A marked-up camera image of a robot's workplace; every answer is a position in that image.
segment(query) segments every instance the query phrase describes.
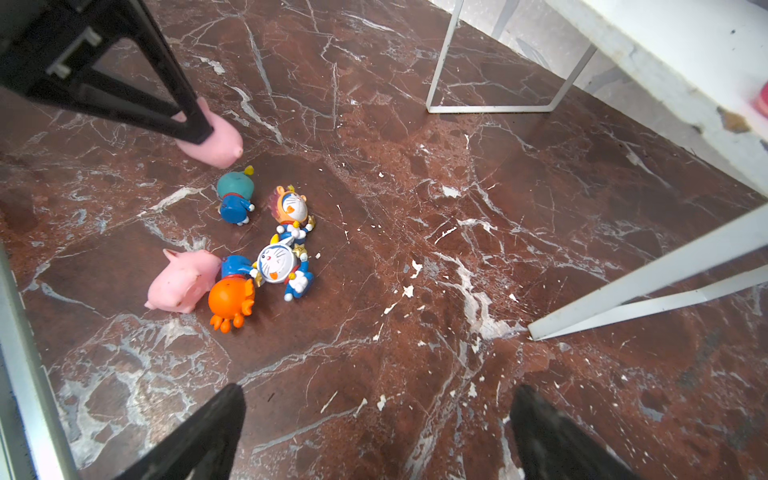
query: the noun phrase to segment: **doraemon face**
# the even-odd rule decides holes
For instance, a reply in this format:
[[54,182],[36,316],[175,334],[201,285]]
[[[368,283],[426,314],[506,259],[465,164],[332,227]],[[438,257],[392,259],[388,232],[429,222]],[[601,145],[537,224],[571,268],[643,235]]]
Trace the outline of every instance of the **doraemon face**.
[[293,192],[283,197],[283,211],[296,221],[303,222],[306,220],[306,202]]
[[259,271],[264,281],[269,283],[283,282],[298,262],[290,247],[281,243],[265,247],[258,259]]

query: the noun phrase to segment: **pink pig toy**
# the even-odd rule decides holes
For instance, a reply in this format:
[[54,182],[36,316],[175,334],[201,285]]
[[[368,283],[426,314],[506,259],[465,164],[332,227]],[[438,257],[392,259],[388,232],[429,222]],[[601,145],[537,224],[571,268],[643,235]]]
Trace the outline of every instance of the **pink pig toy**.
[[163,249],[170,263],[149,286],[148,309],[191,313],[200,298],[216,283],[221,258],[207,250],[174,252]]
[[[197,104],[203,110],[210,126],[214,128],[214,132],[202,144],[195,145],[176,139],[176,145],[195,160],[213,167],[227,168],[243,155],[243,138],[229,122],[210,111],[204,98],[198,98]],[[183,111],[175,114],[173,118],[187,121]]]

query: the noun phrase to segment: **toy cluster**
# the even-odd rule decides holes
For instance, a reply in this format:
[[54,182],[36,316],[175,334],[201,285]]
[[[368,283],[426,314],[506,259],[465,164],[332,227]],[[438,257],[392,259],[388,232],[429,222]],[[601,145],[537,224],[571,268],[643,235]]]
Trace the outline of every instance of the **toy cluster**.
[[[251,203],[251,175],[253,167],[248,167],[244,172],[230,172],[219,179],[216,190],[221,200],[219,214],[224,221],[236,225],[249,222],[248,214],[256,209]],[[191,313],[210,291],[208,305],[214,313],[210,324],[228,333],[232,326],[243,326],[245,317],[253,311],[256,288],[264,283],[282,283],[287,302],[301,298],[314,280],[304,243],[315,227],[315,220],[307,210],[306,197],[297,194],[290,185],[275,189],[269,204],[278,226],[255,261],[241,255],[222,260],[206,250],[163,250],[169,264],[150,285],[145,306]],[[221,280],[217,282],[219,269]]]

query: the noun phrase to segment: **white table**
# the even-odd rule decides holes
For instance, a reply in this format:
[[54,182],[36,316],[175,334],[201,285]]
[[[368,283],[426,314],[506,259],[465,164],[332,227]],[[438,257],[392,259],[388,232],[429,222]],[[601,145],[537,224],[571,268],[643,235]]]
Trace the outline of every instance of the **white table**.
[[[429,113],[553,111],[599,48],[681,120],[700,130],[732,165],[768,194],[768,119],[753,106],[768,81],[768,12],[746,0],[546,0],[590,39],[547,105],[432,106],[464,0],[456,0],[432,86]],[[768,282],[768,266],[701,289],[634,303],[768,245],[768,205],[595,290],[528,326],[533,339],[714,300]]]

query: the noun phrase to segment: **toy hand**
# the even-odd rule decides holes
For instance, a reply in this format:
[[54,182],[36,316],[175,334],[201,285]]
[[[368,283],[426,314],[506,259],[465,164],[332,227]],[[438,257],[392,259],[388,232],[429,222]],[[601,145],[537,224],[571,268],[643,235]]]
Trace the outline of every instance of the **toy hand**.
[[306,286],[310,284],[310,281],[301,270],[297,270],[295,274],[296,278],[288,280],[288,284],[296,291],[296,293],[302,293],[304,289],[306,289]]

